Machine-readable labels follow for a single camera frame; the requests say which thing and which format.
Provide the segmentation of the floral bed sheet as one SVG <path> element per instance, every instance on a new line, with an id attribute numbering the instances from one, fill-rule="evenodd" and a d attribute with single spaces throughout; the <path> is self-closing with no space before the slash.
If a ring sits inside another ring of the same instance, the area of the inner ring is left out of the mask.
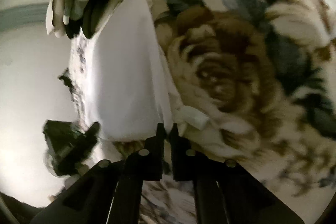
<path id="1" fill-rule="evenodd" d="M 175 181 L 165 130 L 162 178 L 112 180 L 104 222 L 335 223 L 335 0 L 147 2 L 180 102 L 209 118 L 176 123 L 209 171 Z M 71 39 L 81 130 L 96 34 Z M 100 144 L 125 169 L 146 139 Z"/>

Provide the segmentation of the white t-shirt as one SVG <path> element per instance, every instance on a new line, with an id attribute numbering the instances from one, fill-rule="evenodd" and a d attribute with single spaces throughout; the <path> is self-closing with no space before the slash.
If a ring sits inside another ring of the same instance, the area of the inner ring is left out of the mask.
<path id="1" fill-rule="evenodd" d="M 159 47 L 147 0 L 123 0 L 91 40 L 84 81 L 85 119 L 100 138 L 143 140 L 162 123 L 202 130 L 209 118 L 186 106 Z"/>

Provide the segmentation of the black clothes pile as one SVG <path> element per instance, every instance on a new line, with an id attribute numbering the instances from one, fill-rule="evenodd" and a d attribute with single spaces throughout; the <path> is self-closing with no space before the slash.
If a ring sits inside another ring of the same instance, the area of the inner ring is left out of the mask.
<path id="1" fill-rule="evenodd" d="M 74 100 L 74 86 L 72 85 L 72 81 L 70 79 L 70 71 L 66 68 L 61 75 L 58 76 L 58 80 L 63 82 L 63 85 L 66 86 L 71 94 L 71 100 Z"/>

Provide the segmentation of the left green curtain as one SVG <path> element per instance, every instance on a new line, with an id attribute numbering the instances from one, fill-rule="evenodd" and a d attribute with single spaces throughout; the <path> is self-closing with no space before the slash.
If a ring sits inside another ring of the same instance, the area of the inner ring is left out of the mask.
<path id="1" fill-rule="evenodd" d="M 47 7 L 46 3 L 41 3 L 17 6 L 1 11 L 1 32 L 45 22 Z"/>

